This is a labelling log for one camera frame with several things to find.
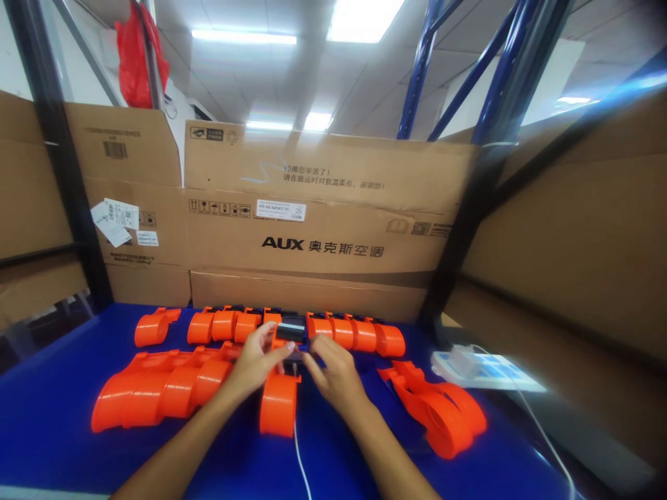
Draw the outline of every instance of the white sticker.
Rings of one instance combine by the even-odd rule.
[[[104,203],[109,209],[109,220],[130,229],[139,229],[139,207],[109,198],[105,198]]]
[[[257,200],[257,217],[303,222],[306,219],[306,206],[284,201]]]
[[[126,241],[132,239],[127,229],[116,221],[109,220],[109,205],[104,201],[100,201],[91,208],[90,214],[95,226],[106,236],[106,239],[109,240],[114,248],[118,248]]]
[[[159,247],[158,234],[155,231],[137,231],[137,240],[142,247]]]

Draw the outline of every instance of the white wall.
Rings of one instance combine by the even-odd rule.
[[[107,51],[116,51],[115,38],[105,34],[106,27],[89,15],[76,2],[68,1],[70,10],[88,40],[88,45],[104,65],[103,45]],[[58,11],[50,0],[42,2],[42,10],[47,21],[47,29],[56,59],[59,60],[63,95],[65,100],[84,104],[110,106],[111,101],[102,89],[100,82],[90,68],[78,44],[65,25]],[[25,99],[32,99],[30,86],[26,78],[23,64],[16,47],[4,2],[0,6],[0,90],[10,92]],[[119,100],[126,106],[120,92],[118,71],[104,67],[104,71],[114,88]],[[181,157],[181,178],[183,178],[183,161],[185,154],[186,120],[195,119],[195,112],[188,103],[187,97],[178,90],[171,79],[167,82],[167,95],[172,99],[165,108],[167,122],[172,130]]]

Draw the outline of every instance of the hand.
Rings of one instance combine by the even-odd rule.
[[[266,377],[274,368],[277,367],[279,373],[285,373],[282,361],[294,351],[295,343],[288,342],[280,349],[269,351],[270,332],[275,327],[276,322],[264,323],[248,335],[241,355],[222,387],[245,399],[264,384]]]
[[[354,367],[352,354],[326,335],[318,335],[311,340],[311,352],[319,355],[327,366],[322,370],[310,354],[302,354],[304,364],[322,396],[346,421],[363,412],[370,400]]]

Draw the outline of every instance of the person's left hand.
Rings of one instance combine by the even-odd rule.
[[[285,373],[282,362],[294,351],[295,343],[288,342],[280,349],[266,352],[271,349],[270,331],[275,327],[276,322],[268,322],[248,335],[241,355],[222,387],[233,389],[245,399],[264,384],[276,366],[279,373]]]

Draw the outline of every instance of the ceiling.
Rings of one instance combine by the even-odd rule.
[[[79,0],[112,26],[127,0]],[[395,137],[427,0],[405,0],[378,44],[327,42],[334,0],[155,0],[171,77],[220,121],[293,122],[333,113],[332,133]],[[430,133],[448,83],[475,63],[514,0],[464,0],[438,30],[413,130]],[[598,98],[665,45],[659,3],[575,0],[562,37],[586,42],[565,94]],[[290,45],[194,40],[194,28],[296,35]]]

